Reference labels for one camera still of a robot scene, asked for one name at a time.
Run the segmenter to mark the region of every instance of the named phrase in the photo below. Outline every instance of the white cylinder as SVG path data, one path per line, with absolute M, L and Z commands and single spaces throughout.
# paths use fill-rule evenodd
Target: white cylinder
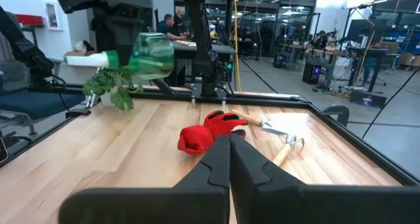
M 65 56 L 64 63 L 70 66 L 109 67 L 106 53 L 95 53 L 90 56 Z

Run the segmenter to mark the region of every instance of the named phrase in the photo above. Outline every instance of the green leaves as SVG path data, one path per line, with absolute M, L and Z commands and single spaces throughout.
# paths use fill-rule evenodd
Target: green leaves
M 115 104 L 120 110 L 132 110 L 133 100 L 129 95 L 129 90 L 126 88 L 133 87 L 133 71 L 128 68 L 120 69 L 101 69 L 95 74 L 84 86 L 83 94 L 92 96 L 101 96 L 105 93 L 110 93 L 111 102 Z
M 117 93 L 111 93 L 111 102 L 120 110 L 132 110 L 134 108 L 129 91 L 124 87 L 118 87 Z

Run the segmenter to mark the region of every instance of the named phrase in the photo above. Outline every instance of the computer monitor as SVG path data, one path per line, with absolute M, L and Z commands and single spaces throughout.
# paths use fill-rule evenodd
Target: computer monitor
M 371 43 L 379 43 L 385 32 L 385 27 L 387 25 L 387 20 L 374 20 L 370 19 L 375 25 L 375 34 Z M 347 39 L 355 41 L 357 43 L 363 42 L 363 37 L 368 36 L 373 33 L 373 26 L 367 20 L 352 20 L 350 28 L 348 29 Z

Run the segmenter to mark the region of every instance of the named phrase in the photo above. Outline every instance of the wooden tabletop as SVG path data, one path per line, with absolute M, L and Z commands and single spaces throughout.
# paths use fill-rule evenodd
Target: wooden tabletop
M 308 110 L 137 99 L 130 112 L 95 106 L 1 168 L 0 223 L 57 223 L 62 201 L 90 187 L 172 187 L 202 157 L 177 150 L 180 130 L 220 109 L 299 131 L 305 147 L 294 147 L 282 168 L 305 183 L 399 185 Z M 284 145 L 284 136 L 243 128 L 268 159 Z M 232 204 L 230 216 L 235 223 Z

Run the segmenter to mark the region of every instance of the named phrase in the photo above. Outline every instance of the red glove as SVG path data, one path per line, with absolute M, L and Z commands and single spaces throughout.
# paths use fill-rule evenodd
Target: red glove
M 204 120 L 204 126 L 210 129 L 214 139 L 220 135 L 230 135 L 231 130 L 233 130 L 236 126 L 247 124 L 248 121 L 239 119 L 238 115 L 233 113 L 224 113 L 220 110 L 210 113 Z M 237 133 L 242 138 L 245 138 L 245 131 L 242 129 L 232 131 L 232 133 Z
M 178 149 L 191 155 L 203 154 L 215 142 L 211 131 L 202 125 L 193 125 L 182 129 Z

